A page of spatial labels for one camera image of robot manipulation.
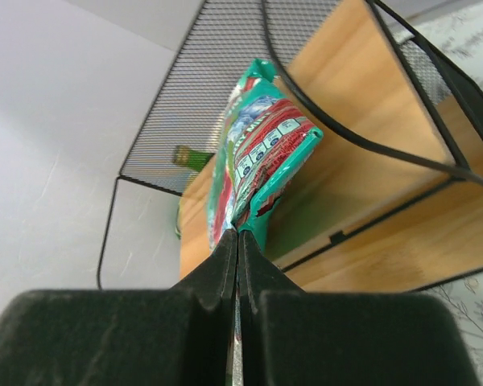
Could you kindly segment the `teal Fox's candy bag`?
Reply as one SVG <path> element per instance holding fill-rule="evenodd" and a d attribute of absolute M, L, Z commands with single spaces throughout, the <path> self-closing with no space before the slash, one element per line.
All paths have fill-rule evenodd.
<path fill-rule="evenodd" d="M 323 132 L 275 85 L 272 63 L 256 59 L 225 108 L 207 211 L 208 243 L 249 230 L 260 248 L 286 186 Z"/>

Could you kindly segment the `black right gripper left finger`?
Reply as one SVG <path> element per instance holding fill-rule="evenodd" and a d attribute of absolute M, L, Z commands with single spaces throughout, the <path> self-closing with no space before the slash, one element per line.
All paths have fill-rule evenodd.
<path fill-rule="evenodd" d="M 33 290 L 0 315 L 0 385 L 223 385 L 237 234 L 170 289 Z"/>

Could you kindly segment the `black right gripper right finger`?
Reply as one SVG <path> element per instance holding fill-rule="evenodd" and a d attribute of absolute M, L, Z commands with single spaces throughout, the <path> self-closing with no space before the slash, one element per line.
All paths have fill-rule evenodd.
<path fill-rule="evenodd" d="M 476 385 L 456 322 L 422 294 L 300 289 L 238 236 L 247 385 Z"/>

